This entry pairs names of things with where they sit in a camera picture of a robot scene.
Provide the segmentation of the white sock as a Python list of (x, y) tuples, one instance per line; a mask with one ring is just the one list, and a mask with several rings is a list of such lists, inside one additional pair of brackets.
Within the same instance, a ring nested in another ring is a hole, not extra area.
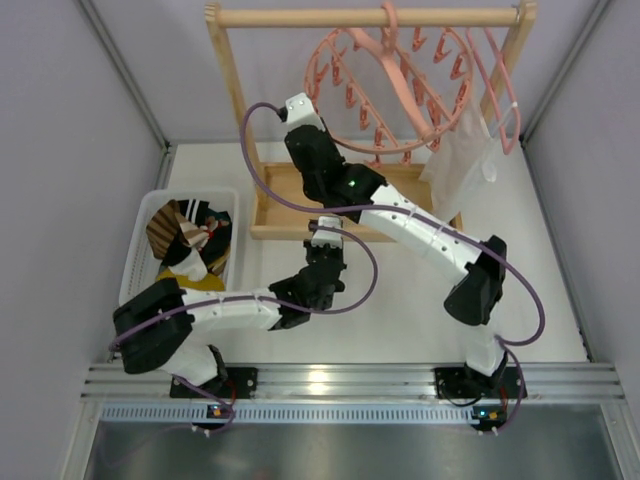
[(197, 249), (192, 249), (190, 253), (176, 265), (169, 266), (168, 269), (177, 276), (185, 276), (189, 281), (199, 282), (203, 280), (208, 269), (203, 262)]

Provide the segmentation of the black white-striped sock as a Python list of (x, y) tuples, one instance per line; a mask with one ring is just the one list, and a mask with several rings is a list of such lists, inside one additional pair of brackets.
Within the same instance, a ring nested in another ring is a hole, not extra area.
[(203, 229), (202, 225), (199, 224), (197, 220), (198, 201), (196, 201), (195, 199), (190, 199), (190, 200), (178, 201), (178, 202), (180, 204), (181, 212), (185, 215), (185, 217), (189, 221), (191, 221), (192, 223), (194, 223), (195, 225)]

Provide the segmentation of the pink round clip hanger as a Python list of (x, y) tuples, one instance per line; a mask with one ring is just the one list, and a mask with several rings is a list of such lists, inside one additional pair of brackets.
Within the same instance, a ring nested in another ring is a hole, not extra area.
[(395, 6), (381, 6), (388, 25), (336, 28), (310, 56), (303, 87), (335, 141), (354, 152), (408, 165), (412, 153), (439, 151), (473, 90), (471, 49), (451, 27), (405, 33)]

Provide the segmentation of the brown striped sock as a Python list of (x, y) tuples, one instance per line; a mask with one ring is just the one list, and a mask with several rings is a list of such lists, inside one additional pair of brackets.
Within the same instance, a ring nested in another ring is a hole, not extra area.
[(203, 229), (185, 217), (174, 199), (156, 211), (145, 231), (153, 256), (167, 266), (182, 262), (208, 238)]

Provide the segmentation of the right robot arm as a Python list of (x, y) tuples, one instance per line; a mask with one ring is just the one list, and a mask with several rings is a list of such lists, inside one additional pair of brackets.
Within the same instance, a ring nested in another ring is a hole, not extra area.
[(316, 126), (292, 129), (285, 146), (307, 199), (383, 233), (440, 268), (452, 284), (444, 309), (461, 325), (467, 382), (477, 394), (495, 390), (507, 355), (489, 322), (503, 294), (505, 242), (497, 236), (464, 242), (377, 171), (347, 162), (331, 136)]

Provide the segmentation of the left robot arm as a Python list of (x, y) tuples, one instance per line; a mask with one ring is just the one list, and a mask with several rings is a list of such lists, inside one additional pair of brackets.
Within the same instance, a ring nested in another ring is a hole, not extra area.
[(344, 291), (342, 241), (306, 240), (303, 246), (306, 266), (266, 288), (203, 291), (165, 278), (129, 300), (113, 314), (124, 371), (162, 371), (176, 380), (177, 397), (220, 394), (229, 374), (215, 344), (218, 332), (293, 329), (328, 311)]

